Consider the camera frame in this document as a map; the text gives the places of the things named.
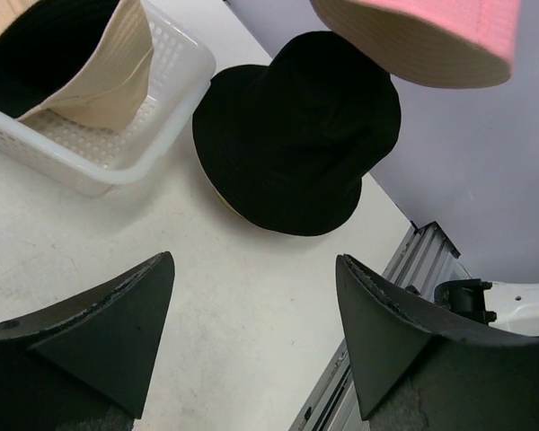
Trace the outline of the pink hat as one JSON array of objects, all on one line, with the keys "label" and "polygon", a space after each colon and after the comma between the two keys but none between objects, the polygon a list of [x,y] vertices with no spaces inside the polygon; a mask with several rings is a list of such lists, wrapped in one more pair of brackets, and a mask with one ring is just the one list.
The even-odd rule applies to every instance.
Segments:
[{"label": "pink hat", "polygon": [[512,76],[518,1],[320,0],[311,6],[331,31],[402,80],[481,89]]}]

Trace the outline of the black bucket hat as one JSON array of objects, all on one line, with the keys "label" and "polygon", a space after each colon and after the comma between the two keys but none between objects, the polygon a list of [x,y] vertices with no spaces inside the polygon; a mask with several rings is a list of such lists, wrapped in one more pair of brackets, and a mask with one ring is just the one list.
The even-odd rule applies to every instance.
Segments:
[{"label": "black bucket hat", "polygon": [[199,162],[235,213],[319,236],[355,211],[363,177],[394,149],[391,76],[330,31],[294,37],[266,66],[216,74],[192,118]]}]

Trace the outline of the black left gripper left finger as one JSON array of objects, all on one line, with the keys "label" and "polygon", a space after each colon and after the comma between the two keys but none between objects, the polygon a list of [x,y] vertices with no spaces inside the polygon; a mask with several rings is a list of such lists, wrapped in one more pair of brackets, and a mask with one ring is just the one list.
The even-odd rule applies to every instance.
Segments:
[{"label": "black left gripper left finger", "polygon": [[0,430],[131,430],[146,404],[172,298],[164,251],[0,322]]}]

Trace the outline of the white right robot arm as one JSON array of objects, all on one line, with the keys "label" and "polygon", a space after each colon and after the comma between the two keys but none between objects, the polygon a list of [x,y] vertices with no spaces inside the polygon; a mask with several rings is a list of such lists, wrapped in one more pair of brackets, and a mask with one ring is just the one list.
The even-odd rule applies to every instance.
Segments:
[{"label": "white right robot arm", "polygon": [[539,284],[447,281],[436,287],[434,303],[499,330],[539,337]]}]

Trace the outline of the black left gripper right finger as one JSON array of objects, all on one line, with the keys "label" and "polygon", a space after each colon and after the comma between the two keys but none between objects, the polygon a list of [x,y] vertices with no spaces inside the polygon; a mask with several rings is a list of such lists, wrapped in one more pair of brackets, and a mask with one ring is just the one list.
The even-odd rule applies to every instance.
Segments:
[{"label": "black left gripper right finger", "polygon": [[[367,286],[378,275],[358,264]],[[389,294],[389,306],[429,343],[379,407],[362,418],[374,430],[539,430],[539,337],[466,319],[416,296]]]}]

